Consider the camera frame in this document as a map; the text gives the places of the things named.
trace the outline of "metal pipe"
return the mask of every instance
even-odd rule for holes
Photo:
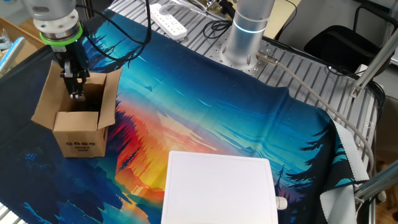
[[[376,72],[384,65],[384,62],[392,55],[392,53],[398,47],[398,32],[395,31],[384,47],[379,51],[376,57],[373,59],[369,67],[366,69],[364,74],[359,78],[354,86],[354,90],[351,93],[353,98],[356,98],[361,90],[369,83],[369,81],[375,76]]]
[[[387,169],[376,174],[367,182],[355,189],[354,196],[366,201],[379,192],[391,187],[398,182],[398,161],[389,165]]]
[[[234,68],[250,68],[269,21],[275,0],[240,0],[236,6],[231,33],[221,49],[222,58]]]

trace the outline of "black cable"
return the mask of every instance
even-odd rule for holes
[[[287,23],[287,25],[286,25],[285,27],[283,27],[282,30],[279,31],[279,33],[278,33],[277,37],[275,38],[275,40],[279,40],[280,35],[282,35],[283,31],[286,29],[286,27],[288,27],[288,26],[290,25],[290,23],[294,20],[294,18],[296,18],[296,15],[297,15],[297,6],[296,6],[294,3],[292,3],[291,1],[289,1],[289,0],[285,0],[285,1],[291,3],[291,4],[294,6],[294,16],[293,16],[293,18]]]
[[[112,25],[114,25],[118,30],[120,30],[120,32],[122,32],[128,39],[134,41],[135,43],[138,44],[147,44],[149,43],[150,40],[150,36],[149,36],[149,40],[147,40],[148,36],[146,37],[146,40],[141,42],[139,40],[136,40],[134,38],[132,38],[126,31],[124,31],[121,27],[119,27],[115,22],[113,22],[108,16],[106,16],[105,14],[103,14],[102,12],[97,11],[96,9],[92,9],[91,7],[88,6],[83,6],[81,4],[76,4],[76,7],[81,7],[83,9],[88,9],[88,10],[93,10],[94,13],[96,13],[97,15],[101,16],[102,18],[106,19],[109,23],[111,23]],[[148,21],[148,27],[150,27],[150,13],[149,13],[149,21]]]
[[[292,47],[290,47],[288,45],[282,44],[282,43],[280,43],[280,42],[278,42],[278,41],[276,41],[274,39],[271,39],[271,38],[263,36],[262,40],[264,40],[264,41],[266,41],[266,42],[268,42],[268,43],[270,43],[270,44],[272,44],[272,45],[274,45],[274,46],[276,46],[276,47],[278,47],[280,49],[284,49],[284,50],[287,50],[289,52],[292,52],[293,54],[297,54],[297,55],[299,55],[301,57],[305,57],[305,58],[308,58],[308,59],[313,60],[315,62],[322,63],[322,64],[326,65],[327,67],[331,67],[331,68],[335,69],[337,72],[341,73],[342,75],[347,76],[348,78],[352,78],[354,80],[358,80],[359,79],[359,76],[353,75],[346,68],[333,65],[333,64],[331,64],[329,62],[326,62],[326,61],[324,61],[322,59],[319,59],[319,58],[314,57],[312,55],[306,54],[305,52],[301,52],[299,50],[296,50],[296,49],[294,49],[294,48],[292,48]],[[384,102],[386,100],[386,93],[384,92],[383,88],[381,88],[381,86],[378,83],[374,82],[374,81],[370,81],[368,83],[367,87],[368,87],[369,91],[373,93],[373,95],[374,95],[374,97],[375,97],[375,99],[377,101],[377,122],[379,122],[380,118],[381,118],[381,115],[383,113],[383,109],[384,109]]]
[[[371,197],[368,201],[363,203],[360,211],[358,211],[358,212],[361,212],[361,213],[359,214],[359,217],[357,218],[357,223],[364,223],[365,222],[364,221],[365,214],[368,213],[372,202],[374,201],[374,199],[376,199],[377,196],[378,196],[378,194],[376,194],[375,196]]]
[[[211,22],[208,22],[204,26],[202,32],[203,32],[203,35],[209,39],[217,39],[217,38],[221,37],[228,30],[228,28],[231,25],[232,25],[232,21],[221,21],[221,20],[220,21],[211,21]],[[212,30],[211,33],[216,32],[216,31],[222,31],[222,30],[223,30],[223,32],[215,37],[210,37],[209,35],[206,34],[206,30],[209,26],[211,26],[210,27],[210,29]]]
[[[138,56],[140,56],[140,54],[142,53],[142,51],[144,50],[145,46],[150,42],[151,37],[152,37],[152,28],[151,28],[151,21],[150,21],[150,7],[149,7],[149,0],[145,1],[146,4],[146,11],[147,11],[147,21],[148,21],[148,25],[147,25],[147,34],[145,36],[145,41],[140,42],[138,40],[135,40],[134,38],[132,38],[126,31],[124,31],[121,27],[119,27],[115,22],[113,22],[108,16],[106,16],[105,14],[103,14],[102,12],[99,12],[91,7],[87,7],[87,6],[82,6],[80,4],[77,4],[76,7],[82,7],[84,9],[90,9],[93,12],[95,12],[96,14],[100,15],[102,18],[106,19],[108,22],[110,22],[112,25],[114,25],[118,30],[120,30],[127,38],[129,38],[130,40],[140,44],[140,46],[132,49],[132,50],[137,50],[138,48],[139,51],[137,53],[135,53],[131,58],[128,59],[121,59],[121,58],[114,58],[110,55],[108,55],[107,53],[105,53],[103,50],[101,50],[97,45],[95,45],[95,43],[93,42],[93,40],[90,37],[90,34],[88,33],[88,30],[85,29],[85,27],[83,26],[83,30],[86,32],[86,37],[88,42],[103,56],[114,60],[114,61],[118,61],[118,62],[130,62],[131,60],[134,60],[135,58],[138,58]]]

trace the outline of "tapestry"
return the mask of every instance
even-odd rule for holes
[[[146,27],[106,14],[144,40]],[[113,57],[138,50],[102,18],[85,25]],[[0,80],[0,202],[27,223],[159,224],[170,151],[268,159],[275,192],[289,203],[278,211],[281,224],[326,223],[320,194],[355,183],[330,117],[286,87],[267,86],[156,32],[131,62],[80,41],[90,71],[123,68],[105,157],[66,159],[51,131],[30,121],[53,56],[44,66],[28,58],[25,72],[16,68]]]

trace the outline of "cardboard box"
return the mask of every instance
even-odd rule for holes
[[[121,69],[90,73],[84,84],[86,100],[69,97],[62,68],[52,62],[32,121],[53,131],[65,157],[105,156],[108,126],[115,123]]]

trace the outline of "box flap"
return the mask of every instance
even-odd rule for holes
[[[96,131],[98,112],[58,112],[54,131]]]
[[[105,73],[90,72],[90,77],[87,78],[85,84],[104,85],[106,79]]]
[[[116,97],[118,96],[119,79],[122,69],[106,75],[104,96],[102,99],[101,113],[99,116],[98,129],[114,124]]]
[[[54,128],[55,118],[60,108],[63,94],[66,91],[63,79],[60,78],[61,72],[62,68],[52,61],[49,75],[32,117],[32,121],[51,130]]]

